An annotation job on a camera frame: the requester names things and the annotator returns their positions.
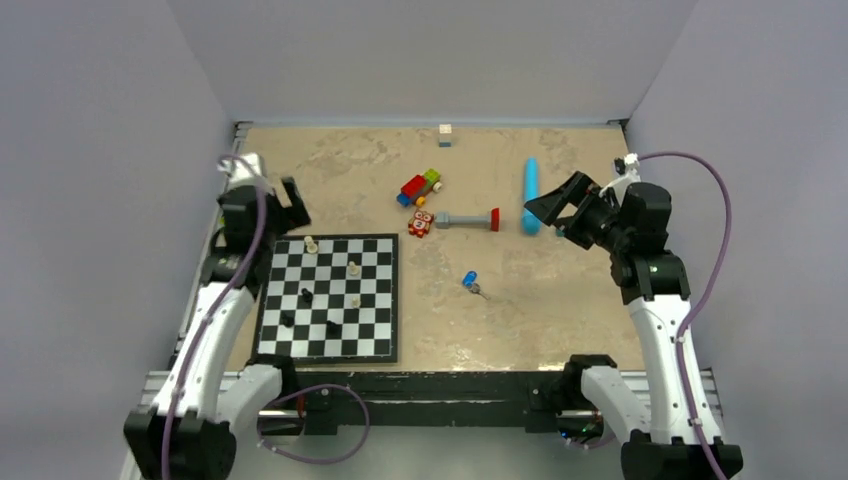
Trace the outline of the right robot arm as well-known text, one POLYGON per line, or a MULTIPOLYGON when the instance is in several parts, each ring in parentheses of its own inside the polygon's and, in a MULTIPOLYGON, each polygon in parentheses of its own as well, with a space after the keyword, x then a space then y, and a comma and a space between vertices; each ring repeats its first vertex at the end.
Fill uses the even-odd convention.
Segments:
POLYGON ((691 290, 683 261, 666 247, 672 213, 663 187, 630 179, 600 187, 582 172, 525 209, 575 245, 608 252, 641 345, 649 399, 644 404, 611 359, 574 355, 561 381, 564 399, 591 403, 621 444, 627 479, 730 479, 744 464, 725 442, 710 408, 688 328, 691 290))

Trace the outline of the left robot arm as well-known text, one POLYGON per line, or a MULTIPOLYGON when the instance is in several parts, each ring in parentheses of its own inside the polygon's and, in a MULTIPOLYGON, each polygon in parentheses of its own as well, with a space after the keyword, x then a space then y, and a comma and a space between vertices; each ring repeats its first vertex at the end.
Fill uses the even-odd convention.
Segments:
POLYGON ((270 405, 297 399, 288 355, 255 354, 228 389, 226 365, 242 324, 267 280, 276 240, 310 224, 291 177, 282 180, 290 205, 273 188, 241 181, 218 198, 223 224, 201 264, 189 329, 163 386, 149 406, 127 416, 123 432, 145 479, 225 479, 237 438, 270 405))

